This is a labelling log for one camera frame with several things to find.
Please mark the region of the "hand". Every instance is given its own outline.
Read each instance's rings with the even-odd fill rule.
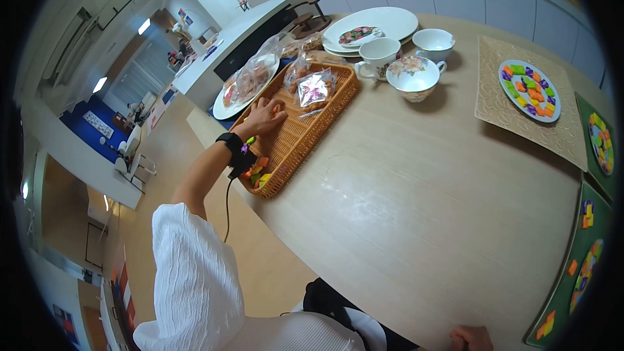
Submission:
[[[278,111],[283,110],[284,105],[284,101],[280,99],[269,101],[267,98],[261,97],[258,103],[252,105],[252,112],[249,113],[245,122],[235,127],[232,133],[236,133],[243,142],[251,137],[269,133],[288,117],[285,111]]]
[[[485,327],[457,325],[448,336],[451,338],[450,351],[463,351],[466,344],[469,351],[492,351],[494,349]]]

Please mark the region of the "wooden table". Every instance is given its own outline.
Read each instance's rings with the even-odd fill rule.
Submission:
[[[420,346],[446,351],[448,332],[464,324],[486,325],[495,349],[532,349],[522,338],[562,265],[581,172],[474,116],[477,36],[551,59],[612,121],[613,110],[585,75],[528,40],[461,19],[418,18],[457,40],[429,98],[413,105],[387,83],[362,80],[277,198],[233,187],[316,274]],[[403,49],[415,51],[411,42]],[[190,118],[205,146],[223,132],[207,116]]]

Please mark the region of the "round plate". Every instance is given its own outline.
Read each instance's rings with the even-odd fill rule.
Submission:
[[[598,117],[598,115],[596,113],[593,113],[592,116],[594,117]],[[602,141],[600,146],[598,146],[598,141],[597,139],[600,138],[601,140],[605,137],[605,132],[602,131],[602,129],[596,125],[592,123],[592,119],[590,118],[589,121],[589,139],[591,140],[592,144],[591,147],[593,149],[593,153],[596,156],[596,160],[598,161],[598,164],[600,164],[600,169],[602,169],[602,172],[605,173],[605,175],[611,175],[613,173],[613,164],[611,164],[611,168],[609,168],[609,165],[607,162],[602,163],[600,162],[600,160],[602,159],[602,157],[600,156],[600,150],[603,151],[604,153],[604,160],[608,161],[609,159],[615,160],[615,153],[613,152],[613,145],[611,145],[610,147],[606,146],[606,141]]]
[[[399,42],[401,42],[401,45],[405,45],[406,43],[410,42],[412,40],[411,36],[407,36],[405,38],[403,38],[402,40],[400,40]],[[340,52],[340,51],[334,51],[332,49],[327,49],[325,48],[325,51],[331,53],[332,55],[336,55],[336,56],[340,56],[340,57],[359,57],[359,49],[356,50],[355,52]]]
[[[506,65],[521,65],[523,67],[529,67],[531,68],[534,72],[537,72],[538,74],[540,74],[540,76],[542,77],[542,80],[545,80],[550,88],[552,89],[552,91],[555,93],[555,112],[552,114],[552,117],[549,116],[539,116],[539,115],[533,115],[531,113],[528,112],[528,110],[526,109],[526,107],[522,107],[522,105],[514,98],[511,96],[511,93],[509,92],[509,90],[507,89],[507,87],[505,86],[505,79],[503,79],[503,76],[501,74],[501,72],[503,71],[503,68]],[[520,82],[521,76],[519,74],[515,74],[511,77],[511,82],[514,84],[515,86],[515,82]],[[503,63],[501,63],[501,66],[499,66],[499,82],[500,85],[503,87],[503,90],[505,91],[505,94],[507,94],[507,96],[509,97],[509,99],[511,100],[511,102],[516,105],[523,113],[525,113],[526,115],[528,115],[529,117],[533,118],[535,121],[540,121],[540,122],[544,122],[544,123],[550,123],[550,122],[555,122],[557,121],[557,119],[559,118],[559,115],[561,114],[561,99],[559,99],[559,94],[557,93],[557,90],[555,89],[555,86],[553,85],[553,83],[550,81],[550,79],[548,79],[548,76],[546,76],[545,74],[542,73],[542,71],[540,71],[539,69],[537,69],[534,65],[531,65],[525,61],[520,61],[519,59],[508,59],[507,61],[504,61]],[[530,105],[529,102],[529,97],[528,97],[528,93],[526,92],[519,92],[520,96],[523,97],[526,102],[528,102],[528,104]],[[548,99],[548,96],[546,95],[546,93],[544,92],[544,90],[542,90],[542,95],[544,96],[544,102],[540,103],[540,107],[541,108],[546,108],[546,100]]]
[[[357,53],[357,49],[341,47],[338,40],[343,33],[361,26],[379,27],[384,36],[402,40],[416,31],[418,18],[398,7],[376,7],[359,11],[332,23],[323,33],[323,47],[336,54]]]
[[[251,102],[254,101],[254,99],[258,96],[258,94],[260,94],[262,90],[265,89],[266,85],[270,81],[272,81],[273,77],[275,76],[275,73],[277,72],[277,68],[280,64],[280,60],[275,55],[264,55],[264,56],[261,56],[260,58],[262,59],[262,62],[264,64],[269,66],[269,77],[266,83],[262,87],[258,87],[258,92],[247,102],[240,103],[240,104],[232,103],[228,107],[225,107],[223,105],[223,94],[225,93],[225,90],[221,88],[221,92],[219,92],[219,95],[216,96],[216,100],[214,101],[215,105],[212,109],[212,116],[215,117],[217,120],[226,120],[230,118],[231,116],[233,116],[234,114],[238,113],[239,111],[244,110]]]
[[[577,277],[577,283],[574,286],[574,292],[572,293],[572,300],[570,301],[570,314],[572,314],[574,308],[576,308],[579,301],[581,301],[581,297],[583,297],[587,284],[592,277],[593,267],[596,266],[596,263],[600,258],[603,246],[604,243],[602,239],[596,240],[587,253],[587,256],[585,256],[585,260],[581,266],[581,271]]]

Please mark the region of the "framed picture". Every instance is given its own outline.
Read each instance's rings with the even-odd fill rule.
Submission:
[[[71,313],[66,312],[65,310],[59,308],[54,304],[52,304],[52,306],[54,307],[54,318],[56,319],[56,322],[60,325],[60,328],[65,332],[69,341],[74,344],[80,345],[74,328],[74,318],[72,317]]]

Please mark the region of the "wicker basket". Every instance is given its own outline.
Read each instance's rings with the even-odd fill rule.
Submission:
[[[252,194],[262,198],[273,198],[290,179],[295,170],[306,159],[325,131],[332,122],[340,115],[359,91],[359,80],[352,67],[327,63],[312,63],[311,71],[318,72],[325,68],[331,68],[336,77],[337,92],[320,113],[312,114],[305,118],[299,118],[304,114],[299,102],[282,87],[286,66],[266,86],[264,91],[256,99],[265,97],[273,99],[278,97],[286,102],[285,110],[288,118],[282,128],[274,135],[261,136],[250,146],[252,152],[258,156],[268,156],[269,165],[262,170],[262,174],[271,174],[269,180],[261,188],[254,189],[251,181],[239,180]],[[232,128],[241,124],[251,112],[249,105],[238,118]]]

